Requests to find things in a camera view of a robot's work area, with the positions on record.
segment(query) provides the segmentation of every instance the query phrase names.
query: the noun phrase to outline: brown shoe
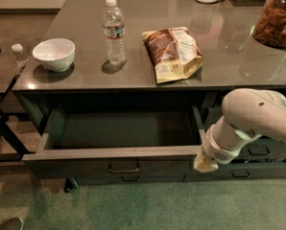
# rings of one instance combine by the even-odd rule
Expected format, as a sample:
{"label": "brown shoe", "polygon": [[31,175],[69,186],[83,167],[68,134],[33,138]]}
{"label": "brown shoe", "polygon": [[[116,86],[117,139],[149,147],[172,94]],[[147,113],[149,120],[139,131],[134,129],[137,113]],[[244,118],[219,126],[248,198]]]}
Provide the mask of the brown shoe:
{"label": "brown shoe", "polygon": [[10,218],[0,225],[0,230],[21,230],[24,222],[21,218]]}

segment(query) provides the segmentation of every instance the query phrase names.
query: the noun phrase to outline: glass jar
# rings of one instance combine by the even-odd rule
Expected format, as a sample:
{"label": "glass jar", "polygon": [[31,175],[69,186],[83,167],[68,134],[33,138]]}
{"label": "glass jar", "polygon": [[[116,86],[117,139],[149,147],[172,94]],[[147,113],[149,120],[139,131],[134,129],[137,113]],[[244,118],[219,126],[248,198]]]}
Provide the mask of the glass jar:
{"label": "glass jar", "polygon": [[262,44],[286,49],[286,0],[266,0],[253,36]]}

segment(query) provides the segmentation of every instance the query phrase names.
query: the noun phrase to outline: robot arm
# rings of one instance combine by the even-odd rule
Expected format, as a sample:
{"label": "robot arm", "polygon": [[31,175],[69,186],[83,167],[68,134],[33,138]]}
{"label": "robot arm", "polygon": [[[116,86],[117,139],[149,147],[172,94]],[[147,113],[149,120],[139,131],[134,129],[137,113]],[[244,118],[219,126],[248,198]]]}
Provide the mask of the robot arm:
{"label": "robot arm", "polygon": [[210,172],[228,164],[262,135],[286,145],[286,98],[269,90],[236,89],[222,103],[223,116],[205,134],[194,169]]}

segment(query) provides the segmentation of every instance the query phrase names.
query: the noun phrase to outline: white bottle cap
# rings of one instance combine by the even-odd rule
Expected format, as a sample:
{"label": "white bottle cap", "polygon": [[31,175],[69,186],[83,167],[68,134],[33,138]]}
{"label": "white bottle cap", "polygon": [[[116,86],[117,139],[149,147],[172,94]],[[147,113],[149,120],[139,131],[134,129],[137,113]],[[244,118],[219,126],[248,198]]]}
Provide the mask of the white bottle cap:
{"label": "white bottle cap", "polygon": [[12,51],[13,52],[21,52],[23,50],[21,44],[16,43],[14,45],[12,45]]}
{"label": "white bottle cap", "polygon": [[116,0],[106,0],[106,5],[108,7],[114,7],[116,6]]}

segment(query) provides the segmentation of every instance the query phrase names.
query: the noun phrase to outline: bowl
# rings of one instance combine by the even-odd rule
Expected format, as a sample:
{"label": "bowl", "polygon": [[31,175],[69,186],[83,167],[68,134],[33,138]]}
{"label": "bowl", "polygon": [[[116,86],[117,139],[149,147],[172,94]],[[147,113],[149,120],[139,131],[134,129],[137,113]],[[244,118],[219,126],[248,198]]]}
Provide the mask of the bowl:
{"label": "bowl", "polygon": [[49,39],[37,44],[33,55],[45,69],[62,72],[74,61],[75,44],[65,38]]}

